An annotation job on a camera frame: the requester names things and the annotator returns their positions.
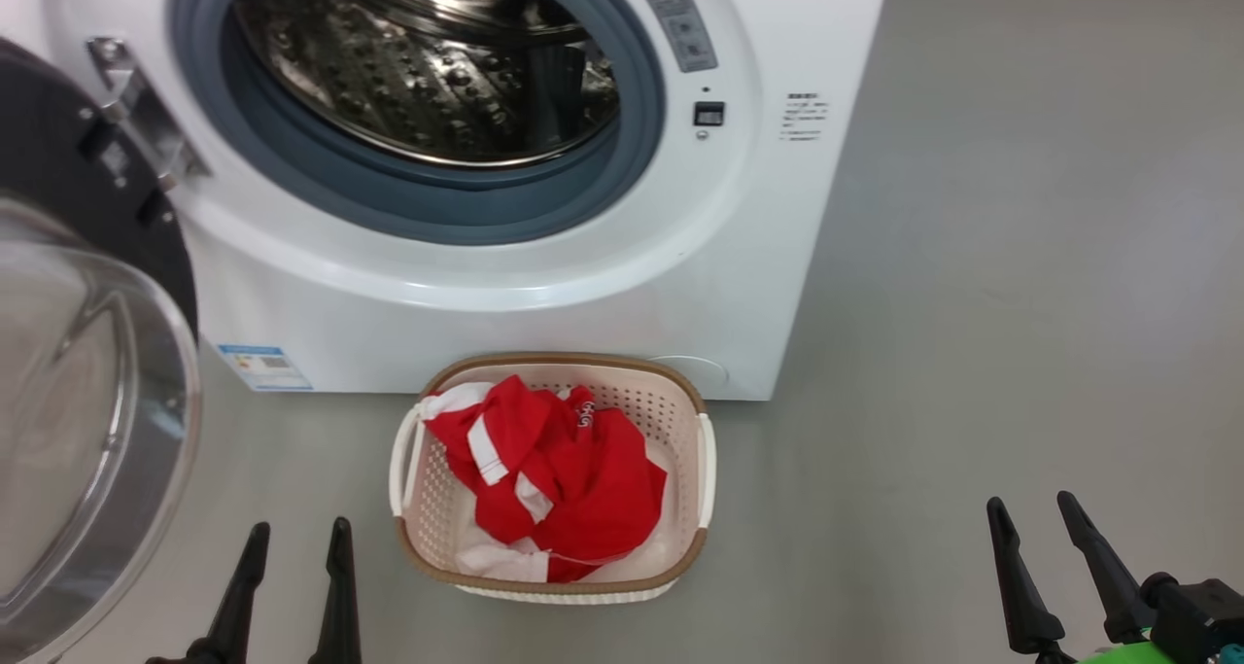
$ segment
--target washing machine door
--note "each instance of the washing machine door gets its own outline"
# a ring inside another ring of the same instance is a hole
[[[0,40],[0,663],[71,645],[153,552],[195,446],[194,327],[156,173]]]

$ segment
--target brown basket rim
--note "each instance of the brown basket rim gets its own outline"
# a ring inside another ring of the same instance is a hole
[[[639,371],[639,372],[653,372],[657,376],[667,377],[667,379],[674,382],[679,385],[682,390],[692,399],[692,405],[695,408],[697,413],[707,413],[708,407],[704,399],[700,397],[698,390],[687,379],[687,377],[680,376],[679,372],[673,371],[662,363],[648,362],[648,359],[634,359],[634,358],[622,358],[617,354],[597,354],[597,353],[505,353],[505,354],[479,354],[475,358],[462,359],[453,366],[444,368],[437,373],[435,377],[423,388],[422,397],[439,390],[440,385],[445,384],[445,380],[450,380],[454,376],[459,376],[462,372],[473,371],[473,368],[484,368],[493,366],[596,366],[600,368],[627,368],[627,371]],[[454,584],[458,587],[468,587],[485,591],[503,591],[514,593],[539,593],[549,596],[598,596],[606,593],[633,593],[649,591],[654,588],[663,587],[672,581],[683,576],[687,569],[692,566],[692,562],[699,557],[700,551],[704,548],[704,541],[708,540],[708,528],[697,528],[695,536],[692,538],[692,545],[683,553],[682,558],[678,560],[672,567],[664,572],[648,577],[646,579],[629,579],[626,582],[602,582],[602,583],[570,583],[570,584],[550,584],[539,582],[513,582],[510,579],[493,579],[489,577],[470,577],[466,574],[460,574],[458,572],[450,572],[448,569],[440,569],[439,567],[432,566],[419,551],[411,545],[411,537],[406,531],[406,519],[403,516],[396,516],[394,522],[397,525],[398,540],[402,543],[407,557],[414,566],[418,567],[420,572],[430,576],[433,579],[445,582],[448,584]]]

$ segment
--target plastic basket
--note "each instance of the plastic basket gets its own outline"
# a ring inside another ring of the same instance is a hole
[[[398,540],[414,565],[465,592],[565,606],[634,603],[656,598],[699,556],[713,517],[717,444],[713,424],[690,382],[671,368],[607,354],[489,354],[440,372],[423,390],[462,382],[501,382],[520,376],[532,389],[586,385],[601,408],[622,408],[648,438],[649,453],[668,471],[662,517],[644,545],[571,584],[513,582],[463,574],[454,566],[457,538],[470,521],[474,496],[449,471],[445,449],[425,433],[422,407],[406,415],[393,443],[389,507]]]

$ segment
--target white stripe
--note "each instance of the white stripe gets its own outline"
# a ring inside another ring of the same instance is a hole
[[[479,468],[484,484],[493,486],[510,474],[510,469],[501,461],[501,455],[493,445],[493,439],[488,436],[488,425],[484,425],[483,413],[471,424],[470,430],[466,430],[466,444],[470,445],[470,456],[474,456],[475,466]]]
[[[552,510],[552,501],[532,485],[531,479],[527,479],[522,473],[519,473],[519,479],[514,482],[514,492],[526,507],[527,514],[531,514],[531,517],[537,523],[544,521]]]
[[[425,398],[420,402],[425,405],[423,420],[429,422],[442,413],[462,412],[464,408],[475,407],[476,403],[484,402],[491,389],[493,382],[463,382],[463,384],[454,385],[444,393]]]

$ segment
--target door hinge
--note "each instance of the door hinge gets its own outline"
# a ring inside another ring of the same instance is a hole
[[[209,175],[208,168],[185,132],[151,87],[142,67],[118,37],[93,37],[86,42],[95,70],[112,93],[103,114],[118,124],[156,169],[160,189],[180,185],[190,175]]]

